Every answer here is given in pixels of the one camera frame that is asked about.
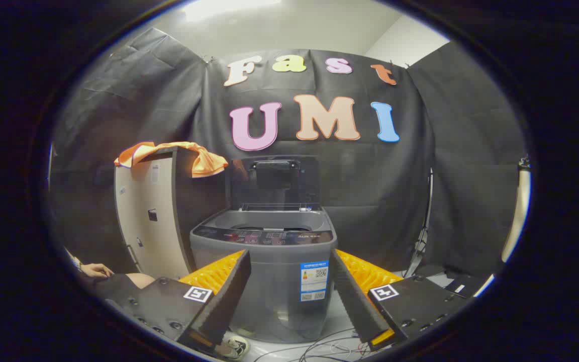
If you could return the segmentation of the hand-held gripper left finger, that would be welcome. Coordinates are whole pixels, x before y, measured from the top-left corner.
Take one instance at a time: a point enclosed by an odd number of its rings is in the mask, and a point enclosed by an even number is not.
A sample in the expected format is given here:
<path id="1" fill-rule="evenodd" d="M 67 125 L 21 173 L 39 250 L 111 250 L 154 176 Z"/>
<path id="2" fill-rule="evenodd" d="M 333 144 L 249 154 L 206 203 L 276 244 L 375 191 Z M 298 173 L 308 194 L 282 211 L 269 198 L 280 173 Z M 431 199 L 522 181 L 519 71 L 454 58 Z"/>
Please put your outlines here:
<path id="1" fill-rule="evenodd" d="M 250 253 L 239 250 L 175 280 L 145 287 L 133 281 L 101 298 L 145 337 L 199 359 L 237 357 L 225 334 L 251 274 Z"/>

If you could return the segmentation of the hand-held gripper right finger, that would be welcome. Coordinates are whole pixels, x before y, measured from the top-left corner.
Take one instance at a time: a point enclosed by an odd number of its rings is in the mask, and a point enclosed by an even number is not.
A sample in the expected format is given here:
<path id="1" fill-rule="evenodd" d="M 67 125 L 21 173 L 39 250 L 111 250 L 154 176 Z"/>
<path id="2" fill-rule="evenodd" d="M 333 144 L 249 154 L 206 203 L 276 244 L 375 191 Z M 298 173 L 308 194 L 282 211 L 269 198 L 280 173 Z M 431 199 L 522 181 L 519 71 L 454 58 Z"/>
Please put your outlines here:
<path id="1" fill-rule="evenodd" d="M 449 290 L 427 277 L 400 278 L 342 250 L 329 273 L 361 343 L 374 352 L 431 334 L 469 304 L 468 287 Z"/>

